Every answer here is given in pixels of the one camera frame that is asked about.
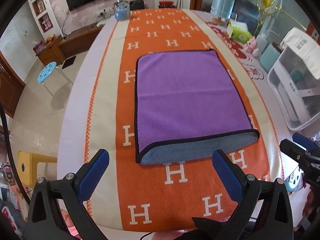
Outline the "light blue water jug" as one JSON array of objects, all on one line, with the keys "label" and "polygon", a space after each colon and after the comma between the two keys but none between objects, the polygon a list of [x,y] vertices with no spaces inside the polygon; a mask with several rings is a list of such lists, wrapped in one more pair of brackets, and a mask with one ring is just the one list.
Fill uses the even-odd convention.
[{"label": "light blue water jug", "polygon": [[228,20],[231,18],[234,3],[235,0],[213,0],[210,13]]}]

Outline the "blue plastic stool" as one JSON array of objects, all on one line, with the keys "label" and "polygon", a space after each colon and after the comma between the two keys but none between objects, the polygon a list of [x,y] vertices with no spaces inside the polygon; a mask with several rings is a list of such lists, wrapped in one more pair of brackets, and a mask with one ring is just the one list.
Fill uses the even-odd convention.
[{"label": "blue plastic stool", "polygon": [[50,62],[40,71],[37,77],[37,83],[42,84],[51,96],[54,96],[54,94],[49,90],[44,82],[53,74],[54,71],[57,71],[65,80],[67,80],[68,83],[73,84],[73,81],[57,66],[55,61]]}]

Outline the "teal cylindrical container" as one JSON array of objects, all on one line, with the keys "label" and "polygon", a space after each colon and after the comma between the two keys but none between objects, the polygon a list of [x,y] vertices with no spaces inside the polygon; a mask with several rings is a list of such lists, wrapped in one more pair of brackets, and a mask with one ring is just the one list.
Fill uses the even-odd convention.
[{"label": "teal cylindrical container", "polygon": [[265,72],[268,73],[271,70],[280,55],[281,49],[276,43],[272,42],[268,45],[259,59],[260,65],[265,70]]}]

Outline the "black air fryer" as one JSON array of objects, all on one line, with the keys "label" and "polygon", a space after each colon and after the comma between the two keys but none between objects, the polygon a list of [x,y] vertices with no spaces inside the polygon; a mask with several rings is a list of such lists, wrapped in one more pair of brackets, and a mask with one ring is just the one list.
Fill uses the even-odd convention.
[{"label": "black air fryer", "polygon": [[145,9],[144,0],[130,1],[130,11]]}]

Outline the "white plastic cabinet appliance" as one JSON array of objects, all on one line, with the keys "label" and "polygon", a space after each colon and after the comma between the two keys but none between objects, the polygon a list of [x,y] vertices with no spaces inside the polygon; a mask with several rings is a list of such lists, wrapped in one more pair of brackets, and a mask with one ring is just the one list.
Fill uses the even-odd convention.
[{"label": "white plastic cabinet appliance", "polygon": [[301,131],[319,119],[319,80],[290,48],[278,57],[267,81],[288,129]]}]

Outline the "green tissue pack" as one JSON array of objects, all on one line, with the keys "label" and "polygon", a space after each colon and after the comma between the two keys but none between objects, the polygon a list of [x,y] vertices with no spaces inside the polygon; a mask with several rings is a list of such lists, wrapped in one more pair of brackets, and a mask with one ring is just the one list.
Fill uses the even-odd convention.
[{"label": "green tissue pack", "polygon": [[227,35],[229,38],[243,44],[246,44],[249,39],[253,37],[248,31],[248,26],[245,22],[238,22],[234,20],[229,21]]}]

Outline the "yellow plastic stool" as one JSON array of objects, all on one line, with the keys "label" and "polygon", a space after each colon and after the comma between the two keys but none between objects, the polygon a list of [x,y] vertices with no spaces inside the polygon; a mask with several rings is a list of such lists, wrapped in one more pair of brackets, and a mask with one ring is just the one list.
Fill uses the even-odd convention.
[{"label": "yellow plastic stool", "polygon": [[33,188],[37,181],[38,163],[57,163],[57,157],[33,152],[17,152],[17,170],[22,184]]}]

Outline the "wooden TV console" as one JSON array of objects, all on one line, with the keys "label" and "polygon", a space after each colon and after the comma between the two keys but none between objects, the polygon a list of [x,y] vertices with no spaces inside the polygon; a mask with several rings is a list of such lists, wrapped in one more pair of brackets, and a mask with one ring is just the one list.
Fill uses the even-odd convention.
[{"label": "wooden TV console", "polygon": [[101,29],[93,24],[72,32],[66,38],[61,35],[54,37],[36,56],[44,66],[51,62],[61,65],[68,58],[88,51]]}]

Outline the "red basin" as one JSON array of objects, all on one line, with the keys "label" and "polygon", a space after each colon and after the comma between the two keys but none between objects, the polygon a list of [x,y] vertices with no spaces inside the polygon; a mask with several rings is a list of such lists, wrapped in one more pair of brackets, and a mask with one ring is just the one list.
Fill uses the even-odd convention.
[{"label": "red basin", "polygon": [[159,8],[174,8],[174,2],[173,1],[159,1],[158,4]]}]

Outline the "pink toy figurine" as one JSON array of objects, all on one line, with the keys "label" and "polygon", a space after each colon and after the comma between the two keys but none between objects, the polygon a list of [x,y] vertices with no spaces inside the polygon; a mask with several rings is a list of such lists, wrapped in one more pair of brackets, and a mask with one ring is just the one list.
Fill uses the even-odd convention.
[{"label": "pink toy figurine", "polygon": [[244,46],[244,51],[250,53],[253,57],[257,57],[259,48],[255,37],[250,38]]}]

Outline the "purple and grey towel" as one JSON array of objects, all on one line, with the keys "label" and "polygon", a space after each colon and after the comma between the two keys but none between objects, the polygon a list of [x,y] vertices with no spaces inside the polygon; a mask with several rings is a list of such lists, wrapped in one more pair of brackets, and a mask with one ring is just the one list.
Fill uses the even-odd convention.
[{"label": "purple and grey towel", "polygon": [[136,62],[136,163],[208,158],[258,141],[236,85],[210,50],[165,51]]}]

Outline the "white cloth cover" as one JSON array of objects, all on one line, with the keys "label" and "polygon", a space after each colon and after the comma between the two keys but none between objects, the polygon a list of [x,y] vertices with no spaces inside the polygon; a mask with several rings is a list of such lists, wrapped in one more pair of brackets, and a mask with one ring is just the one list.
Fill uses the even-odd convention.
[{"label": "white cloth cover", "polygon": [[289,47],[306,65],[316,80],[320,77],[319,44],[307,33],[294,27],[280,43],[282,49]]}]

